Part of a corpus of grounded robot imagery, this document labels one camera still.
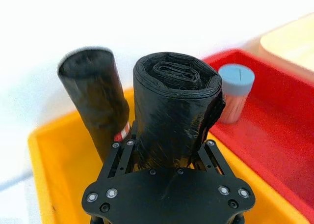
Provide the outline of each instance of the blue cap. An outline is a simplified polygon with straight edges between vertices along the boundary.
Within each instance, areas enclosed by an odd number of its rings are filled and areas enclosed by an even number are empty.
[[[218,73],[222,78],[222,92],[224,94],[246,95],[250,93],[255,75],[248,67],[229,63],[223,65]]]

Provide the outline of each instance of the small bottle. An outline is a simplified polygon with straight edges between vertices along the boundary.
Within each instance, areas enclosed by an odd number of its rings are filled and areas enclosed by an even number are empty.
[[[240,118],[245,101],[255,79],[254,72],[241,64],[225,64],[219,71],[226,106],[219,118],[222,123],[235,123]]]

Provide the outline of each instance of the cylindrical container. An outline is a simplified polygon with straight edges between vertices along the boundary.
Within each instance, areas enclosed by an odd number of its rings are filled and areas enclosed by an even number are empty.
[[[142,57],[133,80],[138,167],[188,166],[224,107],[220,76],[199,59],[163,52]]]
[[[103,48],[69,53],[59,65],[58,76],[104,162],[111,144],[123,140],[130,130],[129,106],[113,53]]]
[[[222,123],[237,122],[255,79],[254,72],[241,64],[226,64],[219,71],[226,106],[219,118]]]

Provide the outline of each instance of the label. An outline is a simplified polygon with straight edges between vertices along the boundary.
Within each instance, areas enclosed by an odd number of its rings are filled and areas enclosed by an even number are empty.
[[[128,135],[130,131],[130,123],[129,121],[126,123],[122,131],[120,131],[118,134],[116,134],[113,138],[114,141],[116,142],[121,142],[123,139]]]

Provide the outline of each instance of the black metal bracket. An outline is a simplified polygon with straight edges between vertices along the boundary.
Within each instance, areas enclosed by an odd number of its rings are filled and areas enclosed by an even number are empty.
[[[136,170],[136,138],[114,143],[82,206],[92,224],[243,224],[255,203],[215,141],[207,140],[191,168]]]

